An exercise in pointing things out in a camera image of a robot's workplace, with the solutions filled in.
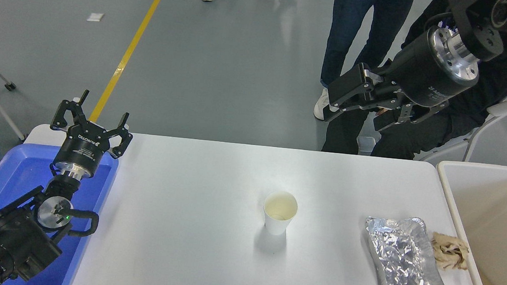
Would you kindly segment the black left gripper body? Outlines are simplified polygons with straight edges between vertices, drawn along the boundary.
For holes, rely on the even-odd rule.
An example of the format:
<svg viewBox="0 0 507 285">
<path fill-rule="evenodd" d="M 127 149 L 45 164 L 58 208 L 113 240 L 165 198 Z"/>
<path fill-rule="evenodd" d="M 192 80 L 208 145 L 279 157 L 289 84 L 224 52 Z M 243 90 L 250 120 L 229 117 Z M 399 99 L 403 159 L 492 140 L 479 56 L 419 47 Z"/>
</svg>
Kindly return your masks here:
<svg viewBox="0 0 507 285">
<path fill-rule="evenodd" d="M 73 124 L 66 132 L 66 139 L 55 159 L 56 170 L 77 171 L 81 178 L 92 178 L 101 159 L 109 149 L 107 130 L 94 122 Z"/>
</svg>

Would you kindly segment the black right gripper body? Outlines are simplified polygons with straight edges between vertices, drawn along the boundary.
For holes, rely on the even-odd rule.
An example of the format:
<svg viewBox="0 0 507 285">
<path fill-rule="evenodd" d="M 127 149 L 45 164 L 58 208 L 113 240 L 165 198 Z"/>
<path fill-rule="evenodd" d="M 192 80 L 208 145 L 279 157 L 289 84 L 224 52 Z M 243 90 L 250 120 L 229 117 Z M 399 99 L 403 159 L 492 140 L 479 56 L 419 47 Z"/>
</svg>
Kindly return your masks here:
<svg viewBox="0 0 507 285">
<path fill-rule="evenodd" d="M 448 62 L 453 62 L 447 42 L 455 34 L 427 30 L 396 54 L 384 72 L 405 96 L 423 107 L 433 107 L 465 90 L 466 79 Z"/>
</svg>

